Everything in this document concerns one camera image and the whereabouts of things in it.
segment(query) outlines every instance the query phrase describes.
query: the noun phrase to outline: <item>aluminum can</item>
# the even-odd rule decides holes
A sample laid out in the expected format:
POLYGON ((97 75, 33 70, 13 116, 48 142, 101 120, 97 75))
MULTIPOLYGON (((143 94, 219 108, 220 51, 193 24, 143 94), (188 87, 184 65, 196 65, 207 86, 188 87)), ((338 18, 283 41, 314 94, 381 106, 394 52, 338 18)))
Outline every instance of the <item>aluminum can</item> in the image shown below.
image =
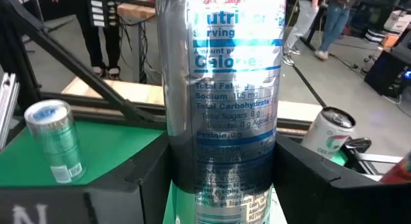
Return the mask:
POLYGON ((301 145, 331 159, 352 134, 354 127, 355 120, 347 112, 325 107, 311 124, 301 145))
POLYGON ((57 183, 80 179, 86 170, 69 104, 56 99, 30 106, 24 118, 57 183))
POLYGON ((175 223, 268 223, 286 0, 156 0, 175 223))
POLYGON ((380 179, 381 183, 398 184, 411 182, 411 152, 380 179))

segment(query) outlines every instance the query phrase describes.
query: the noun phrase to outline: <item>gray floor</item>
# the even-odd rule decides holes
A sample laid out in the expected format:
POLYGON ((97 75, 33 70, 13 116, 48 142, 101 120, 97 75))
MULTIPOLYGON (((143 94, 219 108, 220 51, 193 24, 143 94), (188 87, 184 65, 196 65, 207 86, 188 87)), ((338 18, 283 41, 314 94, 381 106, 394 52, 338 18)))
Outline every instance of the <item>gray floor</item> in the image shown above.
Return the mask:
MULTIPOLYGON (((89 63, 89 56, 76 20, 51 34, 81 61, 89 63)), ((147 24, 147 36, 148 60, 153 68, 158 68, 159 55, 154 24, 147 24)), ((100 37, 101 45, 104 46, 102 33, 100 37)), ((367 47, 371 50, 357 48, 362 46, 361 42, 363 41, 360 39, 347 37, 338 43, 349 46, 333 45, 331 52, 361 67, 365 57, 377 52, 375 46, 367 47)), ((370 153, 402 156, 410 150, 407 128, 411 123, 409 117, 399 111, 395 104, 376 94, 356 73, 338 60, 330 58, 327 62, 320 62, 302 43, 298 45, 303 54, 295 57, 296 66, 328 105, 346 110, 355 117, 358 123, 355 136, 369 137, 373 141, 370 153)), ((35 50, 35 53, 29 54, 29 58, 35 75, 42 84, 42 90, 60 92, 74 78, 72 73, 34 42, 30 42, 26 47, 35 50)), ((125 81, 131 81, 132 70, 127 65, 132 63, 134 57, 125 39, 122 50, 123 57, 128 63, 120 60, 121 77, 125 81)), ((281 75, 281 100, 318 104, 293 68, 284 66, 281 75)))

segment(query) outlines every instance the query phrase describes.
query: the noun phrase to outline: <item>sneaker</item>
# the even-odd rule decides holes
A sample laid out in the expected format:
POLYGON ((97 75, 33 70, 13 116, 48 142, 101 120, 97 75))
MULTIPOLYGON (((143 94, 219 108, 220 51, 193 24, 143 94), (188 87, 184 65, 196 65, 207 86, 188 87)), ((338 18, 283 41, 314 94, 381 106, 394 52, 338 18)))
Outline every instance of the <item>sneaker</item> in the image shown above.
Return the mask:
POLYGON ((107 71, 107 78, 109 80, 121 80, 120 79, 120 67, 112 67, 107 71))
POLYGON ((323 52, 323 51, 316 51, 314 53, 315 57, 319 58, 320 60, 327 60, 328 59, 328 53, 323 52))
POLYGON ((284 64, 286 64, 288 66, 293 66, 294 65, 294 61, 291 58, 291 54, 289 54, 289 53, 284 53, 283 54, 283 62, 284 62, 284 64))
POLYGON ((290 52, 291 52, 292 54, 295 54, 295 55, 301 55, 301 51, 300 51, 296 46, 294 46, 293 48, 291 48, 291 49, 290 49, 290 52))
POLYGON ((104 66, 104 65, 102 65, 102 66, 97 66, 97 67, 93 67, 93 68, 92 68, 92 71, 93 71, 93 73, 94 73, 96 76, 98 76, 98 77, 100 77, 100 78, 104 78, 104 77, 105 77, 105 71, 106 71, 106 69, 105 69, 105 66, 104 66))

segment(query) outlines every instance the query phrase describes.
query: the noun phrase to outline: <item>wooden board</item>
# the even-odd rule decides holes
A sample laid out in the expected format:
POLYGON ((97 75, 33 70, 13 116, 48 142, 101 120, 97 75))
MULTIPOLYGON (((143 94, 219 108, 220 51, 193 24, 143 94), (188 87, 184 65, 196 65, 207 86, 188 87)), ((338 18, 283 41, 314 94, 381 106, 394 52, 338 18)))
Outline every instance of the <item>wooden board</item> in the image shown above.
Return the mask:
POLYGON ((117 14, 122 17, 145 20, 155 16, 155 8, 122 3, 117 7, 117 14))
MULTIPOLYGON (((162 87, 146 85, 140 83, 119 82, 105 80, 116 92, 125 99, 136 103, 146 103, 149 105, 164 106, 162 87)), ((62 94, 72 94, 75 96, 88 96, 92 98, 101 98, 101 96, 92 90, 86 83, 79 78, 75 78, 63 91, 62 94)), ((100 109, 100 108, 81 108, 73 107, 74 110, 86 110, 101 113, 120 114, 118 111, 100 109)), ((282 119, 291 119, 298 121, 314 121, 317 114, 321 111, 320 105, 310 105, 306 103, 296 103, 289 101, 278 102, 278 117, 282 119)))

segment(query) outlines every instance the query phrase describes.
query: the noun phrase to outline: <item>can lid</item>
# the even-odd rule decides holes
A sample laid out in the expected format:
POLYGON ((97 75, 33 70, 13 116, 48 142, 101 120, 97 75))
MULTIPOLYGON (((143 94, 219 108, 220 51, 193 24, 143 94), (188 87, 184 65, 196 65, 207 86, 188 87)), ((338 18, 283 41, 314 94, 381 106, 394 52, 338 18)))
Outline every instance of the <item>can lid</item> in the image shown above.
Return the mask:
POLYGON ((67 104, 64 101, 50 99, 40 101, 27 108, 24 118, 27 122, 36 125, 46 125, 57 122, 68 114, 67 104))
POLYGON ((355 120, 347 112, 333 107, 325 107, 321 114, 331 123, 342 128, 353 128, 355 120))

